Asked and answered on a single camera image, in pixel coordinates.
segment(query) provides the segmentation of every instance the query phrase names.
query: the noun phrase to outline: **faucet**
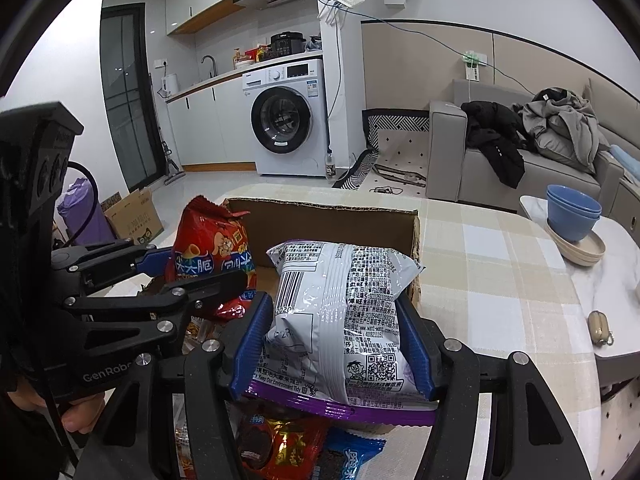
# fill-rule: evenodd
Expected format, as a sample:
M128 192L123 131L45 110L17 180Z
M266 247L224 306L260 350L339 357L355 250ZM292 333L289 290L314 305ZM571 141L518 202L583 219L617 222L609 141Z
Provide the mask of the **faucet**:
M200 63L204 63L204 60L207 59L207 57L211 60L212 63L212 69L213 69L213 74L211 74L211 71L209 71L209 77L215 77L218 75L218 69L216 68L216 60L213 59L211 56L205 56L202 58L202 61Z

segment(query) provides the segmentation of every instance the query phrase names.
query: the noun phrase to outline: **human hand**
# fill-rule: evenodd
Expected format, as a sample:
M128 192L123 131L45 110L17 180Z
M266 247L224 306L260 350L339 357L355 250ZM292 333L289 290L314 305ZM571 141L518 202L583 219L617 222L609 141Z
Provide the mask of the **human hand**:
M18 378L16 391L9 392L8 395L18 408L26 412L47 407L44 399L36 393L24 377ZM94 428L104 409L104 393L73 400L71 405L71 408L62 415L62 425L69 433L78 431L87 434Z

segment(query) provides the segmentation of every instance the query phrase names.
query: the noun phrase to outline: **washing machine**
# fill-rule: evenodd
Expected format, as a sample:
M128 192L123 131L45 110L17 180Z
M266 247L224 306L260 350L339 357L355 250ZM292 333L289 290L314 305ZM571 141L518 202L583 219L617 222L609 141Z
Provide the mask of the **washing machine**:
M328 124L321 59L242 75L259 174L324 176Z

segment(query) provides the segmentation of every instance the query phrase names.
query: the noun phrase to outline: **gray clothing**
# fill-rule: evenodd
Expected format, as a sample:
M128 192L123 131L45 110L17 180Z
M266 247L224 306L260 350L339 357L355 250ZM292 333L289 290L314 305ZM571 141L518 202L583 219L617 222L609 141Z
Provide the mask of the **gray clothing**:
M595 174L596 154L610 147L591 103L572 92L559 101L525 104L522 122L535 137L540 155L585 173Z

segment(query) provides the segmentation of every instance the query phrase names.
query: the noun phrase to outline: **beige plate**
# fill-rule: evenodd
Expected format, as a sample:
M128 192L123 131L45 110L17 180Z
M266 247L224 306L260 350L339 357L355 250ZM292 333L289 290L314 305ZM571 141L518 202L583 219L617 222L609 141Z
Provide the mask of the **beige plate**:
M572 244L556 234L556 232L545 224L545 231L551 236L558 246L560 254L574 264L591 267L598 263L607 249L602 239L593 231L581 241Z

